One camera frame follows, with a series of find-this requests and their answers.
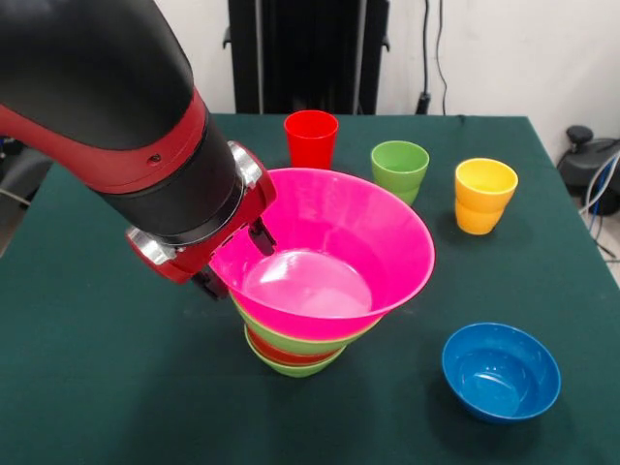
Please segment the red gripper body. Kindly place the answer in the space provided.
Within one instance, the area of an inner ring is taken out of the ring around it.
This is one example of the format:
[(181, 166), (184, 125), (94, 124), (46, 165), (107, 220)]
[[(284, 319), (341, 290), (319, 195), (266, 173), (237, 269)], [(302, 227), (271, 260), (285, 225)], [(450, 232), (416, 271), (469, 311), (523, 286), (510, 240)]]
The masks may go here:
[(177, 284), (191, 278), (215, 252), (248, 227), (275, 201), (274, 183), (254, 153), (237, 141), (228, 142), (236, 175), (231, 193), (207, 222), (187, 232), (159, 237), (131, 226), (125, 237), (132, 250), (159, 275)]

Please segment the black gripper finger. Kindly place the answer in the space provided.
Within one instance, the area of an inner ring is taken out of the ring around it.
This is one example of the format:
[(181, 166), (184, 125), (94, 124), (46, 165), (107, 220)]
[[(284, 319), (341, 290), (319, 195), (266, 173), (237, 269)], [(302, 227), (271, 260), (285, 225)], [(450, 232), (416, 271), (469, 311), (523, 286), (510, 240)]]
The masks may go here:
[(213, 300), (222, 300), (229, 295), (228, 286), (208, 264), (196, 273), (191, 280)]
[(264, 256), (268, 257), (274, 254), (277, 242), (261, 217), (257, 218), (248, 227), (248, 234), (254, 245)]

